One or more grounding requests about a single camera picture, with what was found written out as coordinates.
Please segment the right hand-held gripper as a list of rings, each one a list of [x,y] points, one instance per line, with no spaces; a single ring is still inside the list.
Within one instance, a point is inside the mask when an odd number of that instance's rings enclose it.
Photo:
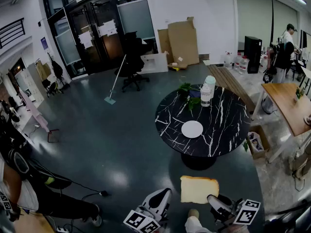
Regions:
[[[250,225],[260,209],[261,203],[250,199],[239,199],[232,202],[230,199],[225,199],[223,202],[214,195],[208,195],[208,203],[211,205],[211,212],[216,221],[221,222],[228,227],[232,224]]]

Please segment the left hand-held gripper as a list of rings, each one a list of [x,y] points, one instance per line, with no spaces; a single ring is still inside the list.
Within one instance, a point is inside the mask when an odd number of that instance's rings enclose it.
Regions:
[[[168,220],[172,190],[163,188],[149,194],[142,205],[131,210],[123,224],[135,233],[163,233]]]

